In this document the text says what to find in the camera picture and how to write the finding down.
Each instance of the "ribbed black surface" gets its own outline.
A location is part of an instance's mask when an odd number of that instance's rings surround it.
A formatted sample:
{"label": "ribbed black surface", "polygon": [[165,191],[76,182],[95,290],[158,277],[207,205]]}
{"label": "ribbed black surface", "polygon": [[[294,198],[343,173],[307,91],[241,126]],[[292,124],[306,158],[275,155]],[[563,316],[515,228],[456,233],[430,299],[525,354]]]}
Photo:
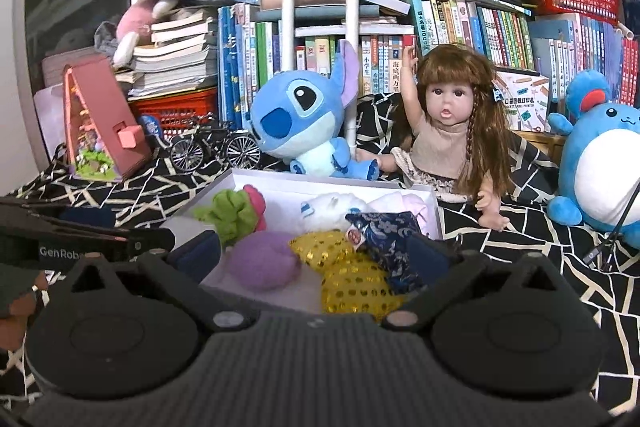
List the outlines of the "ribbed black surface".
{"label": "ribbed black surface", "polygon": [[26,415],[35,427],[595,427],[607,418],[587,394],[520,403],[463,387],[420,338],[367,316],[268,313],[213,336],[184,374],[144,396],[49,394]]}

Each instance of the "gold sequined fabric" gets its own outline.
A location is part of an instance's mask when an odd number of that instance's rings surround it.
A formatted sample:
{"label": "gold sequined fabric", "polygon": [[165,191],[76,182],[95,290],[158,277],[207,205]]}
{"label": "gold sequined fabric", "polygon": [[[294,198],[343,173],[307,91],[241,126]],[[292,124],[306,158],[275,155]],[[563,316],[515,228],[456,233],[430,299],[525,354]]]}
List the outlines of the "gold sequined fabric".
{"label": "gold sequined fabric", "polygon": [[340,230],[305,233],[290,241],[289,246],[304,263],[320,273],[355,256],[351,243]]}
{"label": "gold sequined fabric", "polygon": [[392,295],[386,272],[367,255],[357,253],[330,266],[322,279],[322,306],[328,313],[369,313],[381,321],[404,298]]}

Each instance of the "blue plush toy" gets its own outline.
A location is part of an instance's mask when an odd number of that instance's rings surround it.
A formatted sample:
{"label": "blue plush toy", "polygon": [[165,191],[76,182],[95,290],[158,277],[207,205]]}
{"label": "blue plush toy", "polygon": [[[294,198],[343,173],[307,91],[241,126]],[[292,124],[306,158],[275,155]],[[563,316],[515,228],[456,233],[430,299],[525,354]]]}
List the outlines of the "blue plush toy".
{"label": "blue plush toy", "polygon": [[375,180],[378,162],[351,158],[347,140],[337,137],[344,108],[358,94],[358,55],[345,41],[330,78],[313,71],[284,71],[260,88],[251,106],[252,131],[260,149],[289,162],[292,172]]}
{"label": "blue plush toy", "polygon": [[[600,232],[614,229],[640,178],[640,111],[610,103],[610,89],[597,71],[580,72],[569,84],[566,105],[576,123],[552,113],[551,129],[567,136],[560,162],[558,196],[547,207],[561,225],[584,221]],[[620,229],[640,248],[640,198]]]}

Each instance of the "bicycle wheel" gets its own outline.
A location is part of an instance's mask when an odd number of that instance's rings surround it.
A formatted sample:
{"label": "bicycle wheel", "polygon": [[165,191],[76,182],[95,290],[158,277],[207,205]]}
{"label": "bicycle wheel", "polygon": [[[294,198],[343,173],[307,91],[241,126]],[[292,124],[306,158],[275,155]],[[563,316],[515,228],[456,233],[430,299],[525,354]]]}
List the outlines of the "bicycle wheel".
{"label": "bicycle wheel", "polygon": [[231,136],[226,142],[225,156],[233,168],[255,169],[260,163],[262,152],[253,136],[238,134]]}
{"label": "bicycle wheel", "polygon": [[176,140],[169,151],[169,160],[177,171],[193,172],[204,163],[204,146],[200,140]]}

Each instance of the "toy house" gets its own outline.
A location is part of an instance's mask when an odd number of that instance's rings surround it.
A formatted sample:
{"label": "toy house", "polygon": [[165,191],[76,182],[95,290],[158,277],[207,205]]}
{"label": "toy house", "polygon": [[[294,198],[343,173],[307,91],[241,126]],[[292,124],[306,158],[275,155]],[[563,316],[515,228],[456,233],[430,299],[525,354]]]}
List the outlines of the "toy house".
{"label": "toy house", "polygon": [[151,157],[107,57],[68,66],[64,75],[65,135],[71,174],[121,181]]}

